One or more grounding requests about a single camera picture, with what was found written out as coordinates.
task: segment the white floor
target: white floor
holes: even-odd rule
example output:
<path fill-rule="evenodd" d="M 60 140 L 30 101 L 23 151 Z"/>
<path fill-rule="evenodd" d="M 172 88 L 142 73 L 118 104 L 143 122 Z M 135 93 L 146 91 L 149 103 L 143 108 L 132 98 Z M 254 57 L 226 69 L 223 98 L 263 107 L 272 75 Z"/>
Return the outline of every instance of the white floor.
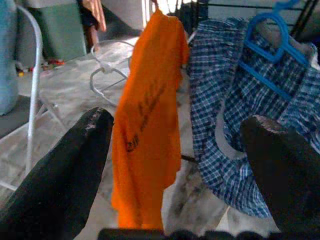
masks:
<path fill-rule="evenodd" d="M 111 114 L 115 108 L 110 106 L 103 98 L 96 96 L 89 87 L 90 74 L 100 65 L 87 55 L 67 62 L 64 66 L 41 73 L 40 89 L 42 94 L 58 105 L 64 123 L 70 128 L 79 117 L 94 107 L 103 107 Z M 119 80 L 117 74 L 98 73 L 96 83 L 103 87 Z M 124 83 L 108 91 L 107 94 L 113 101 L 118 101 Z M 187 93 L 188 84 L 184 82 L 183 90 Z M 19 78 L 19 90 L 22 95 L 30 95 L 31 75 Z M 193 155 L 192 129 L 190 122 L 190 106 L 187 94 L 180 93 L 177 97 L 180 102 L 178 108 L 179 126 L 181 134 L 181 152 L 184 155 Z M 64 131 L 53 120 L 49 120 L 36 130 L 34 164 L 41 159 L 63 136 Z M 6 152 L 0 153 L 0 178 L 18 185 L 23 179 L 24 159 L 26 155 L 26 132 L 16 144 Z M 97 239 L 102 228 L 117 227 L 117 213 L 111 208 L 110 196 L 112 192 L 112 164 L 110 152 L 96 199 L 93 203 L 86 227 L 76 238 L 77 240 Z M 11 192 L 0 188 L 0 207 Z M 174 185 L 170 186 L 163 196 L 162 217 L 167 234 L 187 229 L 198 235 L 209 230 L 219 230 L 238 234 L 242 231 L 254 231 L 263 236 L 269 232 L 278 231 L 271 218 L 258 219 L 249 217 L 239 211 L 229 208 L 224 202 L 216 198 L 202 183 L 197 166 L 193 163 L 182 161 L 182 168 L 177 174 Z"/>

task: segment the green plastic container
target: green plastic container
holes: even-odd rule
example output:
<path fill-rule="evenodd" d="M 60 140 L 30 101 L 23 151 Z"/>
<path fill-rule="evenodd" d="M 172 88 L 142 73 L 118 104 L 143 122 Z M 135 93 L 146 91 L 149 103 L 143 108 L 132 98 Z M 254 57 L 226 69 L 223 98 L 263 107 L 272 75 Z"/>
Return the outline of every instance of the green plastic container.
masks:
<path fill-rule="evenodd" d="M 68 61 L 87 53 L 77 3 L 28 10 L 41 28 L 45 57 Z"/>

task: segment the orange t-shirt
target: orange t-shirt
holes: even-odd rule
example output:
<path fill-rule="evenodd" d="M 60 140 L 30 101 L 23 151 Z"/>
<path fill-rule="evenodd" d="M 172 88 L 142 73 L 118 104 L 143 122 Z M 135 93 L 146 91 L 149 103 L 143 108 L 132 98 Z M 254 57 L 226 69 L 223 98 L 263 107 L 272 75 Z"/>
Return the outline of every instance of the orange t-shirt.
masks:
<path fill-rule="evenodd" d="M 134 47 L 115 114 L 112 205 L 120 228 L 163 229 L 163 192 L 181 164 L 176 89 L 188 57 L 183 25 L 157 9 Z"/>

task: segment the blue plaid shirt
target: blue plaid shirt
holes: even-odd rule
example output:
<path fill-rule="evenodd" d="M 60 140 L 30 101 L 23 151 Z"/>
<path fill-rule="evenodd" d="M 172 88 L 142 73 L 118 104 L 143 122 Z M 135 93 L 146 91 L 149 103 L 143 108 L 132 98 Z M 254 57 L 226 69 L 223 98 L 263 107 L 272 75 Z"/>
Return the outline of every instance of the blue plaid shirt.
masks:
<path fill-rule="evenodd" d="M 250 216 L 264 218 L 271 214 L 247 157 L 230 159 L 217 145 L 217 115 L 224 101 L 224 135 L 237 151 L 245 152 L 242 121 L 262 115 L 294 128 L 320 153 L 320 72 L 303 67 L 286 53 L 273 64 L 244 47 L 247 26 L 248 22 L 235 18 L 199 24 L 188 66 L 193 147 L 203 181 L 213 193 Z M 258 32 L 252 34 L 252 41 L 275 54 Z M 239 60 L 291 95 L 292 100 L 285 101 L 238 67 Z"/>

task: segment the marble floor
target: marble floor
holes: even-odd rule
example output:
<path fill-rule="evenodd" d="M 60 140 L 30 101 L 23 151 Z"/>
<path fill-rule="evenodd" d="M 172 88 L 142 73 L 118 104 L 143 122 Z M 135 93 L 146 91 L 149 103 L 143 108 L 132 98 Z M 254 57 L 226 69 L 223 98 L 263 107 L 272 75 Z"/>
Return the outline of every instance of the marble floor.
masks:
<path fill-rule="evenodd" d="M 134 43 L 137 39 L 127 39 Z M 119 52 L 106 60 L 114 66 L 121 63 L 119 58 L 127 56 L 127 52 Z M 82 114 L 94 107 L 103 107 L 112 115 L 115 108 L 102 97 L 96 96 L 89 86 L 91 73 L 100 65 L 90 55 L 67 62 L 52 70 L 43 71 L 40 75 L 40 91 L 51 103 L 57 105 L 65 125 L 70 128 Z M 115 73 L 96 75 L 97 87 L 101 88 L 119 80 Z M 117 102 L 122 94 L 125 82 L 114 86 L 106 94 Z M 29 96 L 31 92 L 31 75 L 19 78 L 20 94 Z M 179 102 L 179 127 L 181 135 L 181 152 L 193 155 L 192 129 L 190 121 L 190 105 L 188 97 L 188 78 L 184 78 L 182 89 L 177 96 Z M 43 157 L 63 136 L 65 132 L 59 124 L 50 119 L 37 127 L 33 164 Z M 23 180 L 24 159 L 27 149 L 26 128 L 21 129 L 19 140 L 6 151 L 0 152 L 0 178 L 11 184 L 19 185 Z M 112 209 L 110 197 L 113 186 L 111 150 L 109 151 L 102 181 L 91 208 L 86 227 L 77 236 L 77 240 L 97 239 L 102 228 L 117 227 L 117 213 Z M 0 207 L 12 194 L 10 190 L 0 187 Z M 187 229 L 198 235 L 209 230 L 226 231 L 233 235 L 243 231 L 257 232 L 267 236 L 269 232 L 278 231 L 272 218 L 259 219 L 247 216 L 236 209 L 228 207 L 215 197 L 201 180 L 197 165 L 182 161 L 181 170 L 177 173 L 175 183 L 168 187 L 163 195 L 162 218 L 167 234 Z"/>

